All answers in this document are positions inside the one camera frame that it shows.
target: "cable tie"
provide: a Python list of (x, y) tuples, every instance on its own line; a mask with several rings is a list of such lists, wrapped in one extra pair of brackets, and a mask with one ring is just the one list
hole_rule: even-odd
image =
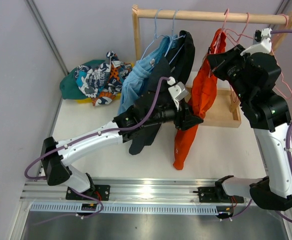
[(286, 151), (286, 152), (291, 152), (291, 153), (292, 153), (292, 147), (291, 147), (291, 148), (286, 148), (286, 147), (285, 147), (285, 151)]

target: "metal base plate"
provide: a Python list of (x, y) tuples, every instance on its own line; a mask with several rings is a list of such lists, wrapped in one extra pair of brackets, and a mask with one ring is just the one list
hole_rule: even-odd
[[(95, 199), (99, 199), (98, 195), (95, 193), (97, 191), (99, 192), (102, 201), (108, 201), (109, 194), (110, 194), (110, 185), (95, 185), (95, 187), (96, 187), (96, 190), (94, 192), (92, 190), (87, 190), (83, 194)], [(69, 187), (67, 188), (66, 200), (89, 200), (90, 201), (90, 199), (88, 198), (77, 195)]]
[[(232, 196), (226, 196), (223, 199), (219, 199), (218, 196), (215, 193), (215, 187), (214, 186), (200, 186), (198, 187), (198, 195), (199, 195), (199, 202), (201, 203), (225, 203), (225, 204), (231, 204), (231, 197)], [(245, 199), (241, 196), (234, 196), (237, 203), (243, 204), (245, 202)]]

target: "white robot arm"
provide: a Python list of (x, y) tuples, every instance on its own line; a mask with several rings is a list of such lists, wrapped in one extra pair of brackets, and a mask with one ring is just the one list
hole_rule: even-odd
[[(166, 80), (168, 97), (165, 104), (156, 105), (162, 80)], [(50, 186), (64, 184), (79, 193), (93, 193), (95, 186), (87, 173), (77, 170), (72, 164), (97, 149), (117, 145), (147, 134), (147, 127), (173, 121), (176, 128), (187, 130), (203, 120), (193, 115), (184, 97), (188, 91), (182, 82), (173, 77), (159, 79), (157, 91), (147, 92), (134, 106), (115, 117), (113, 121), (84, 135), (55, 142), (53, 137), (44, 140), (43, 169)]]
[(241, 101), (241, 109), (254, 129), (269, 176), (260, 179), (226, 176), (216, 186), (227, 196), (252, 198), (263, 209), (292, 207), (292, 169), (286, 149), (291, 121), (287, 102), (272, 89), (281, 73), (271, 52), (271, 29), (256, 31), (254, 45), (238, 45), (226, 53), (208, 56), (212, 72), (227, 80)]

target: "teal cloth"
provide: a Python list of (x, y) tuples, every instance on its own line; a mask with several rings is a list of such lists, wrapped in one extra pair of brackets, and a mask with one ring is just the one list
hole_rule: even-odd
[[(91, 60), (89, 62), (84, 63), (83, 65), (95, 68), (95, 66), (99, 66), (105, 62), (105, 60)], [(61, 96), (63, 99), (73, 99), (73, 100), (81, 100), (86, 99), (87, 96), (81, 92), (76, 83), (76, 79), (74, 77), (74, 73), (76, 71), (76, 67), (66, 76), (59, 84), (59, 89), (61, 91)]]

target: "patterned fabric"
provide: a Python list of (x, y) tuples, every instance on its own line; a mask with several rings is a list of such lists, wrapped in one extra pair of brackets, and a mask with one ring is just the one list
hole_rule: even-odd
[[(105, 62), (105, 59), (95, 59), (88, 62), (85, 62), (84, 66), (89, 66), (92, 69), (98, 68), (99, 65), (101, 65), (103, 62)], [(73, 99), (73, 100), (84, 100), (87, 99), (87, 96), (81, 92), (81, 90), (78, 88), (78, 85), (76, 83), (76, 79), (78, 77), (78, 72), (76, 73), (75, 78), (75, 72), (77, 71), (77, 68), (75, 67), (67, 76), (61, 80), (59, 84), (59, 89), (61, 91), (61, 96), (63, 99)]]
[(80, 65), (74, 73), (79, 89), (92, 98), (94, 106), (109, 104), (121, 92), (122, 83), (132, 70), (132, 65), (120, 61), (113, 51), (106, 56), (109, 63), (103, 62), (96, 69)]

